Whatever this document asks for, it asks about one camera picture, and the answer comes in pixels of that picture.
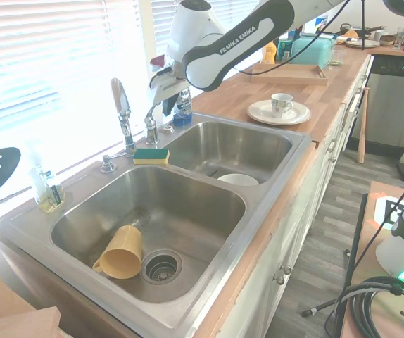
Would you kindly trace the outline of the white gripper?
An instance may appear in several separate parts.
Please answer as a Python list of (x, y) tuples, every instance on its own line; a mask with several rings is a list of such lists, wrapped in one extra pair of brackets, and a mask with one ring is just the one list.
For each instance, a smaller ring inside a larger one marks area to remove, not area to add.
[(153, 105), (162, 102), (163, 115), (169, 116), (176, 104), (176, 97), (188, 87), (186, 79), (179, 79), (173, 74), (172, 68), (159, 70), (150, 80), (148, 99)]

